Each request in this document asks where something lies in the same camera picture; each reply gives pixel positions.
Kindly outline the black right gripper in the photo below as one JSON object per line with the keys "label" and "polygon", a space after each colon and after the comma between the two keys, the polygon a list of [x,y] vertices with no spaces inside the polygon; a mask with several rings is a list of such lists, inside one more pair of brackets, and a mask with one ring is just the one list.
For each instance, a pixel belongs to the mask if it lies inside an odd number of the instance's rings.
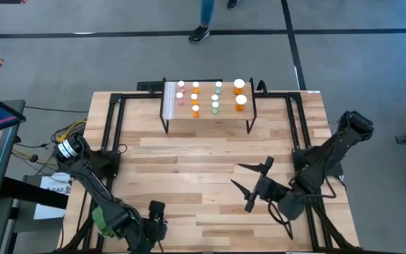
{"label": "black right gripper", "polygon": [[265,163],[260,163],[258,165],[239,164],[242,168],[259,173],[258,181],[251,192],[237,181],[234,181],[233,179],[230,180],[231,183],[241,191],[244,199],[247,201],[245,206],[246,212],[251,212],[253,210],[254,202],[257,197],[268,202],[279,202],[289,191],[288,187],[281,185],[267,176],[269,169],[273,166],[273,162],[273,157],[267,157]]}

